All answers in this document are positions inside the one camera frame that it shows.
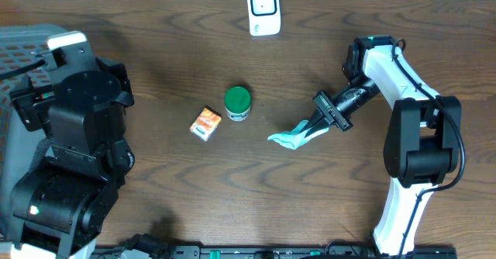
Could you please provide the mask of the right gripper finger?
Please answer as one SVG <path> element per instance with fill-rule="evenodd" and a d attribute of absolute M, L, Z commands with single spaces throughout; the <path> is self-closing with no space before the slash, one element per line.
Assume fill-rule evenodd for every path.
<path fill-rule="evenodd" d="M 322 135 L 323 133 L 327 133 L 332 125 L 328 123 L 319 123 L 315 124 L 313 127 L 309 128 L 305 134 L 306 138 L 314 138 Z"/>
<path fill-rule="evenodd" d="M 304 126 L 304 131 L 307 131 L 309 128 L 313 127 L 315 124 L 319 123 L 328 123 L 327 118 L 325 115 L 319 110 L 316 109 L 311 118 L 308 120 L 307 124 Z"/>

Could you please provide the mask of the light blue wipes pack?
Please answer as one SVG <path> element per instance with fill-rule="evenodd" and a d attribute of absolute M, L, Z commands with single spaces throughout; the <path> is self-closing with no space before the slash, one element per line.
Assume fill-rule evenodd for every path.
<path fill-rule="evenodd" d="M 313 134 L 310 134 L 309 130 L 303 130 L 307 124 L 308 120 L 302 120 L 292 131 L 272 134 L 267 138 L 267 140 L 274 141 L 282 147 L 288 148 L 290 150 L 296 150 L 308 143 L 310 140 L 313 140 L 317 136 L 320 136 L 329 131 L 329 127 L 326 127 L 325 129 L 321 129 Z"/>

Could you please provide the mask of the green lid jar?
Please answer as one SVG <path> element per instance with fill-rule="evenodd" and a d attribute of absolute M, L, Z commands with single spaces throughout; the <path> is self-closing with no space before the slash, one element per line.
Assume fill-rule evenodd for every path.
<path fill-rule="evenodd" d="M 235 122 L 245 120 L 251 112 L 251 94 L 241 86 L 231 87 L 225 94 L 227 116 Z"/>

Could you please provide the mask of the orange snack packet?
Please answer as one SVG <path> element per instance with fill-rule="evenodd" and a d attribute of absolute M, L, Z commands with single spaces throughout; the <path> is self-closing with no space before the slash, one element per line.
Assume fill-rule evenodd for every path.
<path fill-rule="evenodd" d="M 190 126 L 190 131 L 204 141 L 208 141 L 222 121 L 222 117 L 209 108 L 203 108 Z"/>

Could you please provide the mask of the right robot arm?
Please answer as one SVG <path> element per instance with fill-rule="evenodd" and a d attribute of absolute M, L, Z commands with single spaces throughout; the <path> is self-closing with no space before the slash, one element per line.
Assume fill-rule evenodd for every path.
<path fill-rule="evenodd" d="M 359 36 L 348 48 L 343 74 L 348 85 L 330 97 L 319 92 L 317 109 L 302 133 L 306 139 L 327 127 L 352 127 L 351 115 L 382 94 L 392 114 L 383 159 L 391 177 L 381 219 L 374 228 L 380 255 L 407 257 L 429 198 L 452 188 L 466 163 L 460 133 L 461 104 L 430 88 L 403 56 L 405 41 L 392 36 Z M 447 174 L 459 176 L 445 184 Z"/>

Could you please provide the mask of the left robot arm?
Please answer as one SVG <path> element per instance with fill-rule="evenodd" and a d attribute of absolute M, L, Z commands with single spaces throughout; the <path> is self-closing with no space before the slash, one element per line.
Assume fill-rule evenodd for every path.
<path fill-rule="evenodd" d="M 9 190 L 5 236 L 21 255 L 69 258 L 95 242 L 133 168 L 124 116 L 134 97 L 125 66 L 96 57 L 78 31 L 50 37 L 36 66 L 51 82 L 10 98 L 25 128 L 45 138 Z"/>

